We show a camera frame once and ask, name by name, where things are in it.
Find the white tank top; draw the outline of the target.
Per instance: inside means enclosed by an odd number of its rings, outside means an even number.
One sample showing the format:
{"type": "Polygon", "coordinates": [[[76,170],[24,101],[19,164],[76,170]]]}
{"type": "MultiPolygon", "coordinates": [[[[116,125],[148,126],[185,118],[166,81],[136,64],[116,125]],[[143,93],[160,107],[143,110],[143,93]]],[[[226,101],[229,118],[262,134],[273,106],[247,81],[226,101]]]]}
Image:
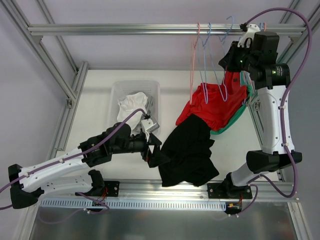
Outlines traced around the white tank top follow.
{"type": "MultiPolygon", "coordinates": [[[[135,94],[129,94],[125,97],[118,99],[117,104],[119,106],[119,112],[117,115],[117,121],[123,122],[131,113],[136,109],[142,109],[145,113],[146,105],[148,102],[148,97],[143,92],[138,92],[135,94]]],[[[141,121],[143,113],[141,111],[135,113],[127,122],[133,131],[141,121]]]]}

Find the light blue hanger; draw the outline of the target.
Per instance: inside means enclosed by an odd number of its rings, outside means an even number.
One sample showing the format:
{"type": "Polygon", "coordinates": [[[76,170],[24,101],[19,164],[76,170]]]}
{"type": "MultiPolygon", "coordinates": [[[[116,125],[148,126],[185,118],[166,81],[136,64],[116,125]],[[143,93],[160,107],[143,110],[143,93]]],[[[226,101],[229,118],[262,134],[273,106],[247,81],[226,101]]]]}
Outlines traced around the light blue hanger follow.
{"type": "Polygon", "coordinates": [[[208,23],[209,30],[207,31],[207,36],[206,39],[201,39],[201,46],[202,46],[202,53],[203,53],[203,70],[200,70],[200,78],[201,78],[201,83],[202,83],[202,89],[203,89],[203,95],[204,95],[204,102],[205,104],[208,104],[209,102],[209,94],[208,94],[208,88],[207,88],[207,63],[206,63],[206,45],[207,42],[211,36],[211,31],[212,31],[212,24],[209,22],[208,23]]]}

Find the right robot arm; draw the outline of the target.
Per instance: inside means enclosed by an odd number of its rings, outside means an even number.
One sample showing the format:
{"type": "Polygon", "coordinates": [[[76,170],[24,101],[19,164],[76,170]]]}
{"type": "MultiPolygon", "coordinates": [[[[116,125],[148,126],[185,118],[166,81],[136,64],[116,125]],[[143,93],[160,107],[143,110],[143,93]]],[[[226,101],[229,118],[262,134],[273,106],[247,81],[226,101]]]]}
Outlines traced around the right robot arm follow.
{"type": "Polygon", "coordinates": [[[267,179],[266,173],[287,167],[293,169],[292,191],[280,195],[291,198],[297,191],[297,164],[303,156],[295,150],[291,138],[288,96],[292,81],[289,66],[277,62],[279,40],[275,32],[246,32],[238,41],[232,42],[218,63],[230,73],[245,71],[249,74],[258,96],[263,126],[261,149],[248,151],[246,162],[228,173],[213,189],[219,197],[237,198],[258,178],[267,179]]]}

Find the red tank top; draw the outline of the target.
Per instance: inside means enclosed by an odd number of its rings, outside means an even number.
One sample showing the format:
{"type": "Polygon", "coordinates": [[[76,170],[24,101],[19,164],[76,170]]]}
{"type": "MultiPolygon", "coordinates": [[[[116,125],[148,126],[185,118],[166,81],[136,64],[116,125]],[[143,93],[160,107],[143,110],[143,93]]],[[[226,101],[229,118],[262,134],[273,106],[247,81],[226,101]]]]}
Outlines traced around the red tank top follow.
{"type": "Polygon", "coordinates": [[[246,83],[239,72],[227,72],[223,84],[207,84],[208,104],[205,104],[203,86],[200,84],[183,108],[175,124],[178,126],[190,115],[201,118],[211,129],[224,128],[248,97],[246,83]]]}

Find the grey tank top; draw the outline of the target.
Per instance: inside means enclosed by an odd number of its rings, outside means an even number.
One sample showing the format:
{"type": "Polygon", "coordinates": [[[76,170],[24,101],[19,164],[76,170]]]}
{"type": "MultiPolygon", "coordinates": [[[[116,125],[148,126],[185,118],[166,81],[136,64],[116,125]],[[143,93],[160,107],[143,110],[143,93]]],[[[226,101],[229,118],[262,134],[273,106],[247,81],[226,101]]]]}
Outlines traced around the grey tank top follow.
{"type": "Polygon", "coordinates": [[[145,104],[146,113],[148,115],[154,115],[155,114],[155,101],[152,96],[147,97],[147,101],[145,104]]]}

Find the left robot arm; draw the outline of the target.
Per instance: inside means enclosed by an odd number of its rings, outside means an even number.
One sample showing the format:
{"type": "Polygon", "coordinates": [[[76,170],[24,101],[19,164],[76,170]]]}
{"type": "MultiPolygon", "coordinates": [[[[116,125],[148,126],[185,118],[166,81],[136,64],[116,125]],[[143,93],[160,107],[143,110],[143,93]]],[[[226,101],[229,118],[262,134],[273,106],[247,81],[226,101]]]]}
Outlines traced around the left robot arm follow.
{"type": "Polygon", "coordinates": [[[60,157],[29,167],[13,164],[8,167],[11,207],[27,208],[51,194],[98,196],[105,184],[95,166],[110,162],[116,154],[140,153],[148,166],[155,168],[169,162],[161,144],[153,133],[132,135],[128,124],[118,122],[60,157]]]}

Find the black tank top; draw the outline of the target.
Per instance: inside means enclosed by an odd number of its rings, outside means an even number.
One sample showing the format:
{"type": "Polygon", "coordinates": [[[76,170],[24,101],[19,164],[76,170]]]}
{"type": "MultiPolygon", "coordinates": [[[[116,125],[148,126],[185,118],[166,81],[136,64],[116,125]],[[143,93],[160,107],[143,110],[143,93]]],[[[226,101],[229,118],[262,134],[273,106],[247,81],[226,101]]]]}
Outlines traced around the black tank top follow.
{"type": "Polygon", "coordinates": [[[170,133],[161,152],[170,159],[158,167],[162,186],[173,187],[187,182],[199,187],[220,173],[211,160],[210,127],[192,114],[170,133]]]}

